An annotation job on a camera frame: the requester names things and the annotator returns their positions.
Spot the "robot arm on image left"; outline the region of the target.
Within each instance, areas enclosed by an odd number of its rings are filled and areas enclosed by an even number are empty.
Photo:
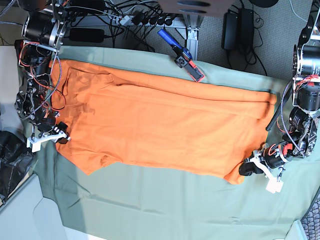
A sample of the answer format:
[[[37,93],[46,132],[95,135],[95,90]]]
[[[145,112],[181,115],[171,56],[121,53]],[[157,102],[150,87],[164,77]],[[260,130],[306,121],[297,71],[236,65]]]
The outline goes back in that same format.
[[[54,65],[62,76],[58,57],[67,28],[68,2],[66,0],[19,0],[18,6],[28,12],[21,35],[15,42],[20,87],[15,109],[22,121],[28,121],[32,130],[28,144],[44,142],[66,144],[70,140],[68,126],[57,122],[61,107],[52,105],[52,96],[58,93],[60,81],[52,81]]]

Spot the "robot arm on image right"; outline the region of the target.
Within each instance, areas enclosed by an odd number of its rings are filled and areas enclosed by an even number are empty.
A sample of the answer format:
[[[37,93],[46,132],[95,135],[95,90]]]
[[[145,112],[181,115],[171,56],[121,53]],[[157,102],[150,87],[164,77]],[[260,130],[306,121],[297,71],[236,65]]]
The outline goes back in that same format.
[[[316,145],[320,124],[320,13],[311,11],[298,43],[293,47],[292,79],[286,85],[275,114],[266,127],[271,130],[278,121],[285,122],[284,107],[292,100],[289,126],[280,127],[282,140],[273,145],[264,144],[244,159],[239,167],[241,176],[264,174],[273,169],[279,173],[279,182],[285,164],[292,159],[309,157]]]

